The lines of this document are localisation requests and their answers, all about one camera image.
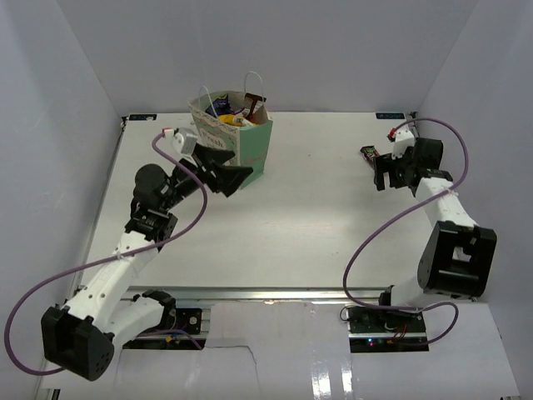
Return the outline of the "yellow snack bar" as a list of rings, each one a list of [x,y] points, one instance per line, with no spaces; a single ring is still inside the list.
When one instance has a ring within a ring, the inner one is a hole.
[[[249,121],[243,114],[224,114],[218,117],[218,120],[234,127],[255,127],[254,122]]]

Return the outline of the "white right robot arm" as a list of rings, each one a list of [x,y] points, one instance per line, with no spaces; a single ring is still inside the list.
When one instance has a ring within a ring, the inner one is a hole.
[[[380,295],[377,325],[393,333],[406,322],[403,307],[422,308],[429,296],[453,299],[480,297],[487,285],[496,250],[494,230],[481,227],[462,207],[452,176],[440,169],[443,143],[397,132],[392,152],[374,159],[375,185],[380,191],[389,179],[392,188],[409,188],[425,210],[431,235],[416,275]]]

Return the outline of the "dark purple candy bar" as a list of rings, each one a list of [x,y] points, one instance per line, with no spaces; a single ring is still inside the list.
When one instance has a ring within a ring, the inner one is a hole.
[[[366,162],[372,167],[375,167],[375,160],[380,156],[380,153],[376,150],[374,146],[363,146],[360,149],[361,155],[364,157]]]

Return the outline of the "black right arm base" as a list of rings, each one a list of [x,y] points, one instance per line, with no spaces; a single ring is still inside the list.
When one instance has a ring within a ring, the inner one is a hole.
[[[348,306],[339,317],[347,326],[352,354],[429,351],[421,313]]]

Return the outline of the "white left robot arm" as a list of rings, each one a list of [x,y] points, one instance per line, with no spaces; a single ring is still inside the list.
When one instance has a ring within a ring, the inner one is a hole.
[[[164,333],[176,322],[175,299],[162,290],[136,295],[117,305],[143,268],[162,250],[177,218],[171,214],[197,189],[231,196],[253,173],[252,167],[229,166],[230,150],[197,144],[192,160],[180,160],[171,174],[149,163],[134,178],[130,219],[109,261],[64,305],[42,316],[45,358],[88,381],[100,378],[115,352],[146,330]]]

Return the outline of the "blue purple snack bag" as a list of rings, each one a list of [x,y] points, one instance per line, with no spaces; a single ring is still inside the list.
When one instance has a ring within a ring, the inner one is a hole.
[[[232,114],[229,94],[225,93],[213,100],[206,108],[205,113],[214,118],[218,118],[222,115]]]

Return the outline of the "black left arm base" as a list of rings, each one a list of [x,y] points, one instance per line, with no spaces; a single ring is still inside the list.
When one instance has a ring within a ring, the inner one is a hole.
[[[196,335],[202,328],[202,310],[200,308],[174,308],[165,317],[163,329],[178,329]]]

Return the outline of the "purple chocolate egg candy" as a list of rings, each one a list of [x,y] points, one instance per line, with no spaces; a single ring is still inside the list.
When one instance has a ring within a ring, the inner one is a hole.
[[[243,105],[239,106],[233,114],[243,114],[246,119],[255,123],[262,124],[263,116],[261,109],[263,108],[265,98],[263,96],[246,92],[243,98]]]

